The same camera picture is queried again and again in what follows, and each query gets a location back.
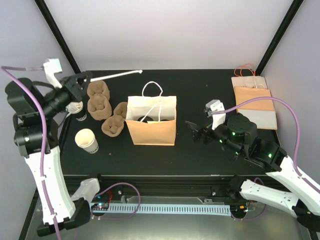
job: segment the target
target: white stick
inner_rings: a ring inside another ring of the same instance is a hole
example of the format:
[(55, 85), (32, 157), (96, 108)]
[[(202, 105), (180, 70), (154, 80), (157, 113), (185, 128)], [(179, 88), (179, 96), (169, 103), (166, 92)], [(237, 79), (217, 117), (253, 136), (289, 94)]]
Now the white stick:
[(126, 72), (117, 73), (117, 74), (113, 74), (113, 75), (109, 75), (109, 76), (101, 76), (101, 77), (91, 78), (90, 82), (100, 81), (100, 80), (105, 80), (105, 79), (112, 79), (112, 78), (116, 78), (116, 77), (120, 77), (120, 76), (124, 76), (124, 75), (128, 75), (128, 74), (141, 74), (141, 73), (142, 73), (142, 70), (126, 71)]

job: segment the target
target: paper cup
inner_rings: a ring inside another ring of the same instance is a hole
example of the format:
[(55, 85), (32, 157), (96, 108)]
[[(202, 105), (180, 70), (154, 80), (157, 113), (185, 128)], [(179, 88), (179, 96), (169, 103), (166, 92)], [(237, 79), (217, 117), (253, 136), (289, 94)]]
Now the paper cup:
[(77, 119), (78, 121), (84, 121), (87, 118), (87, 113), (84, 109), (84, 103), (82, 101), (77, 102), (76, 107), (78, 109), (76, 111), (72, 111), (71, 114), (73, 114), (75, 116), (75, 119)]
[(75, 143), (90, 154), (94, 154), (98, 151), (99, 145), (96, 140), (95, 134), (88, 128), (84, 128), (77, 132), (75, 135)]

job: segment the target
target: perforated metal strip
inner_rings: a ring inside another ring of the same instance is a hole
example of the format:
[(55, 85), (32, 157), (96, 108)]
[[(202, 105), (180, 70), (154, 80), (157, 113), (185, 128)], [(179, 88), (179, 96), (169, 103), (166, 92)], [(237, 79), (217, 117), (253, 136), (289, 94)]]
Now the perforated metal strip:
[[(111, 203), (108, 210), (94, 210), (94, 213), (133, 213), (138, 204)], [(137, 214), (189, 214), (230, 216), (228, 205), (182, 205), (182, 204), (141, 204)]]

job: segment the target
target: black tabletop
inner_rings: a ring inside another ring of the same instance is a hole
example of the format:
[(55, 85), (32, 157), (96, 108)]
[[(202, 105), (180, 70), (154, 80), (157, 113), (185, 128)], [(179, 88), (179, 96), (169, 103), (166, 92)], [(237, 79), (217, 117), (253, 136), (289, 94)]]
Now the black tabletop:
[[(123, 71), (94, 71), (94, 77), (111, 75)], [(131, 74), (111, 78), (105, 82), (110, 90), (110, 104), (114, 109), (118, 103), (127, 102), (128, 96), (141, 96), (142, 88), (149, 81), (159, 83), (163, 96), (177, 98), (177, 135), (175, 146), (134, 145), (127, 126), (117, 137), (109, 137), (101, 131), (104, 122), (94, 120), (89, 114), (79, 122), (71, 117), (63, 131), (61, 144), (61, 167), (64, 175), (113, 175), (113, 176), (212, 176), (212, 175), (260, 175), (262, 169), (237, 159), (230, 161), (228, 152), (218, 142), (205, 145), (194, 143), (185, 121), (203, 125), (210, 119), (204, 114), (206, 103), (221, 100), (225, 109), (235, 105), (235, 95), (230, 69), (210, 70), (144, 70), (142, 74)], [(159, 95), (159, 89), (151, 84), (146, 96)], [(87, 107), (88, 97), (83, 102)], [(89, 154), (75, 143), (76, 133), (91, 129), (99, 144), (98, 152)], [(259, 130), (259, 136), (278, 141), (275, 131)]]

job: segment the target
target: gray wall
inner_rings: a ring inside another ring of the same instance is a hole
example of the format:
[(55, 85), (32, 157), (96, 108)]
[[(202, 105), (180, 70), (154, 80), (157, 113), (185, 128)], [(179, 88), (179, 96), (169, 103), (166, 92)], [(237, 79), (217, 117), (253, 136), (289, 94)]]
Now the gray wall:
[[(63, 73), (73, 74), (58, 43), (32, 0), (1, 2), (0, 65), (41, 66), (48, 57), (60, 58)], [(44, 72), (12, 72), (16, 77), (46, 81)], [(0, 72), (0, 239), (16, 240), (36, 189), (29, 167), (14, 144), (13, 109), (7, 103), (9, 79)]]
[[(298, 165), (320, 183), (320, 1), (304, 1), (262, 75), (273, 97), (289, 103), (301, 125)], [(296, 140), (294, 120), (275, 104), (280, 141), (292, 156)]]
[(258, 64), (292, 0), (46, 0), (81, 70)]

